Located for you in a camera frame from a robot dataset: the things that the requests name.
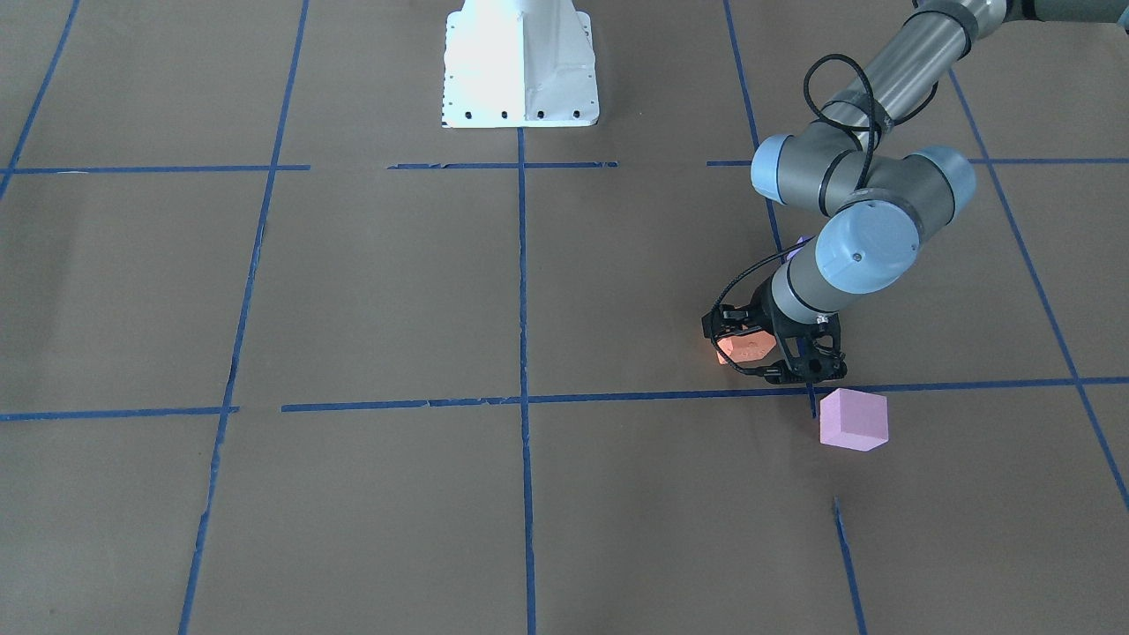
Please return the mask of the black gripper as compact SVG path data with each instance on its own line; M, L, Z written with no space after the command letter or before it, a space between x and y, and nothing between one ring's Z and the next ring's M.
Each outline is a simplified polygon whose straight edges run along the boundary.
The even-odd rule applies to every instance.
M839 315L819 318L815 323L800 323L786 318L771 301L762 301L754 311L758 325L719 323L711 325L711 341L753 336L765 331L773 334L781 358L768 365L746 366L725 360L730 369L745 377L763 377L770 385L819 385L844 379L848 373L841 349Z

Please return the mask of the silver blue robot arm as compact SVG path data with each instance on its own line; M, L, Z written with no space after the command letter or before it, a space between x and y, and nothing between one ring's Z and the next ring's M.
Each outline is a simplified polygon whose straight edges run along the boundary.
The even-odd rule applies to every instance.
M1005 23L1089 23L1126 28L1124 1L918 1L868 64L844 54L855 80L819 106L799 134L777 134L751 158L751 185L774 205L823 214L817 235L774 253L774 273L735 306L720 293L703 315L719 362L770 385L843 379L840 313L887 289L924 243L975 195L975 169L949 147L879 157L879 141L931 103L943 75Z

